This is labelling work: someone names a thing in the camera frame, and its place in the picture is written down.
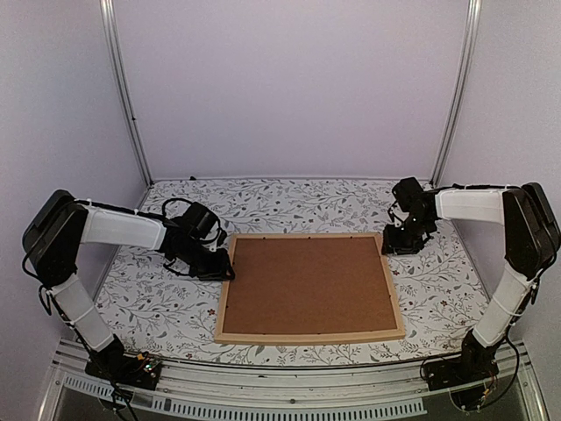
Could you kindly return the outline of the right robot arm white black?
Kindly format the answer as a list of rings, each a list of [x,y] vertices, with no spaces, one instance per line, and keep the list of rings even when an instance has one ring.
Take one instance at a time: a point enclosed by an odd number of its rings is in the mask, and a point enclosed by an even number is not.
[[[481,319],[466,334],[452,369],[460,382],[472,382],[486,370],[496,347],[534,300],[544,272],[556,262],[560,228],[555,213],[538,182],[426,189],[409,177],[398,181],[391,193],[390,222],[382,234],[386,255],[421,252],[440,221],[494,225],[501,234],[500,279]]]

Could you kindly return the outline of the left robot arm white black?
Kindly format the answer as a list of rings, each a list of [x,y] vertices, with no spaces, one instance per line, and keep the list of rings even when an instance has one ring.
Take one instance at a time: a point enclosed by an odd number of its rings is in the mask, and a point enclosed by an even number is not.
[[[165,207],[158,213],[143,212],[79,200],[57,189],[23,234],[22,269],[39,282],[46,311],[59,312],[92,362],[112,381],[146,371],[149,363],[145,354],[126,356],[122,342],[104,322],[79,277],[80,249],[87,244],[143,248],[162,254],[167,271],[180,260],[191,278],[234,280],[231,259],[222,247],[227,234],[218,216],[201,203],[186,204],[183,214],[171,218]]]

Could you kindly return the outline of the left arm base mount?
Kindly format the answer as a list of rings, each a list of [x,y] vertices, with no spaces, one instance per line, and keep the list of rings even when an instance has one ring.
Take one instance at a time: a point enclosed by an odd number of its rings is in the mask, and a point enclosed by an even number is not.
[[[112,380],[117,385],[156,390],[161,369],[161,360],[148,352],[130,356],[118,347],[107,347],[101,352],[93,352],[85,373],[100,379]]]

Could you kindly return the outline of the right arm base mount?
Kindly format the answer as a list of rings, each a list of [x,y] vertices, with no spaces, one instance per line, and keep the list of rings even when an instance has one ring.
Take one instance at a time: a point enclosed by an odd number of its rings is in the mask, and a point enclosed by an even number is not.
[[[431,391],[482,381],[498,373],[494,350],[474,346],[463,348],[457,358],[424,362],[420,368],[420,375]]]

